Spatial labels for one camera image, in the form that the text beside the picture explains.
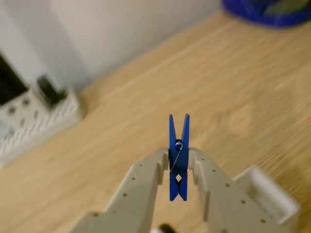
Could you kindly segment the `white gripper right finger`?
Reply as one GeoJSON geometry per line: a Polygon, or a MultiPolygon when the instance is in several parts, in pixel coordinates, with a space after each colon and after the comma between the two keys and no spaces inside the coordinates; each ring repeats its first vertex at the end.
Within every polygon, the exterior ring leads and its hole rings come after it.
{"type": "Polygon", "coordinates": [[[210,233],[279,233],[280,226],[204,152],[189,150],[189,169],[199,190],[210,233]]]}

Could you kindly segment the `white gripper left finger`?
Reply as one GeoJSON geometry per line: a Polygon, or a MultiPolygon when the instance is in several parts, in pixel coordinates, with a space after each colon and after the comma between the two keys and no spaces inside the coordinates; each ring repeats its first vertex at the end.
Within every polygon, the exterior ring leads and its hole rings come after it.
{"type": "Polygon", "coordinates": [[[148,233],[157,188],[168,168],[168,149],[158,149],[135,163],[103,212],[90,212],[73,233],[148,233]]]}

